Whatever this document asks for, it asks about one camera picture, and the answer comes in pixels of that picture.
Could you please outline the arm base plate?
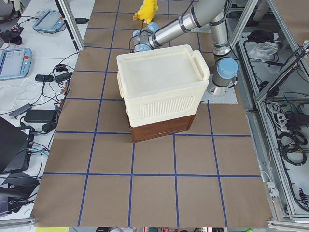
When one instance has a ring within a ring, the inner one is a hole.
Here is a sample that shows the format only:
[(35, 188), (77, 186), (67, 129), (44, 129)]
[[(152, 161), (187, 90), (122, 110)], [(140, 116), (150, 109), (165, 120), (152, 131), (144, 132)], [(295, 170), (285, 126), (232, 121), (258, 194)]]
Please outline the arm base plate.
[(232, 86), (232, 79), (229, 81), (228, 86), (218, 87), (213, 81), (213, 74), (209, 76), (209, 85), (205, 90), (201, 103), (202, 104), (238, 104), (238, 100), (235, 93), (235, 88)]

